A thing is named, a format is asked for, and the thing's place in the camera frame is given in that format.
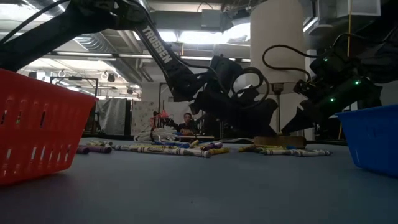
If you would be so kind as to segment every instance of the blue plastic basket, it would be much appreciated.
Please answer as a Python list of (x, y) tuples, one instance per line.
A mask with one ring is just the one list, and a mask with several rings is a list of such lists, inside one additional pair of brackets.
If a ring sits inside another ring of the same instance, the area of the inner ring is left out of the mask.
[(360, 168), (398, 177), (398, 105), (338, 113)]

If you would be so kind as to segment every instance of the ceiling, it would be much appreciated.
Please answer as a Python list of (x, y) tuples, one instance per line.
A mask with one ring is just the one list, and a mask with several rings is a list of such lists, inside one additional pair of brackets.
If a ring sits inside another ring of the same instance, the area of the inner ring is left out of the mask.
[[(156, 0), (149, 1), (149, 7), (152, 13), (162, 12), (162, 16), (157, 16), (157, 19), (163, 20), (168, 19), (170, 24), (179, 22), (181, 18), (186, 18), (185, 23), (189, 23), (188, 20), (201, 13), (203, 9), (222, 9), (226, 12), (229, 17), (233, 17), (239, 10), (245, 10), (247, 8), (255, 7), (260, 0), (207, 0), (206, 4), (203, 4), (201, 0)], [(303, 6), (305, 17), (303, 18), (303, 24), (308, 23), (314, 18), (312, 14), (313, 4), (311, 0), (300, 0)], [(10, 30), (15, 28), (19, 23), (26, 20), (33, 13), (40, 9), (38, 3), (35, 0), (15, 0), (5, 1), (8, 4), (0, 4), (0, 39), (6, 35)], [(18, 35), (32, 29), (35, 26), (51, 19), (55, 14), (44, 14), (38, 17), (36, 20), (24, 27)], [(180, 29), (161, 29), (163, 26), (159, 24), (159, 32), (165, 41), (171, 41), (173, 51), (179, 55), (189, 55), (196, 57), (212, 57), (213, 55), (223, 54), (228, 58), (246, 58), (249, 59), (250, 55), (250, 25), (246, 22), (238, 26), (227, 30), (223, 34), (220, 32), (198, 32), (197, 30), (180, 30)], [(308, 30), (313, 26), (317, 26), (317, 23), (311, 24)], [(309, 41), (311, 37), (306, 31), (307, 45), (312, 46), (313, 44)], [(96, 34), (97, 38), (100, 36), (103, 42), (108, 46), (109, 52), (100, 53), (118, 53), (118, 54), (148, 54), (146, 48), (139, 40), (138, 36), (131, 31), (115, 31), (115, 30), (104, 30), (99, 34)], [(63, 46), (55, 49), (57, 52), (92, 52), (85, 45), (85, 41), (91, 41), (92, 36), (84, 35), (69, 41)], [(45, 75), (58, 75), (61, 71), (66, 73), (66, 76), (78, 76), (86, 78), (98, 78), (99, 85), (102, 88), (107, 86), (116, 87), (115, 90), (104, 90), (99, 92), (99, 95), (114, 95), (124, 96), (126, 95), (127, 87), (131, 85), (141, 85), (145, 82), (164, 82), (164, 77), (158, 66), (150, 59), (139, 59), (139, 58), (124, 58), (118, 59), (118, 62), (122, 63), (125, 67), (123, 69), (118, 67), (118, 63), (114, 63), (112, 58), (103, 59), (97, 57), (62, 57), (60, 55), (46, 55), (44, 58), (38, 59), (32, 62), (30, 65), (23, 68), (20, 73), (28, 73), (29, 71), (40, 71), (44, 72)], [(192, 60), (193, 64), (208, 64), (208, 61)], [(104, 73), (115, 73), (115, 82), (108, 83), (104, 78)], [(65, 79), (63, 81), (69, 85), (90, 85), (88, 82), (85, 84), (73, 82)], [(93, 93), (92, 89), (84, 89), (86, 93)], [(141, 92), (135, 89), (134, 97), (139, 98)]]

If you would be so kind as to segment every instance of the red plastic basket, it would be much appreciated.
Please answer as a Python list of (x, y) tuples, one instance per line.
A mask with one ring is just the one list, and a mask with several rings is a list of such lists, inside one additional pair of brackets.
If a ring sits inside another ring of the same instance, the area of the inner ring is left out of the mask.
[(0, 69), (0, 185), (70, 167), (96, 98)]

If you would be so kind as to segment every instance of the man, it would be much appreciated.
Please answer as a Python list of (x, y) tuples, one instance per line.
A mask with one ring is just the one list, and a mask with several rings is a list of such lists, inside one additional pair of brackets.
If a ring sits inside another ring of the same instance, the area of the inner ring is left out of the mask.
[(192, 119), (192, 114), (184, 114), (184, 123), (178, 126), (177, 131), (181, 132), (183, 135), (194, 135), (199, 133), (199, 130)]

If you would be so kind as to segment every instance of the gray floor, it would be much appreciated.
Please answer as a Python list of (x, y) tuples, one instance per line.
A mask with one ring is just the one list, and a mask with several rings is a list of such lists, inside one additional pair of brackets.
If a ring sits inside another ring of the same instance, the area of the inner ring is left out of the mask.
[(0, 223), (398, 223), (398, 179), (331, 157), (134, 152), (0, 189)]

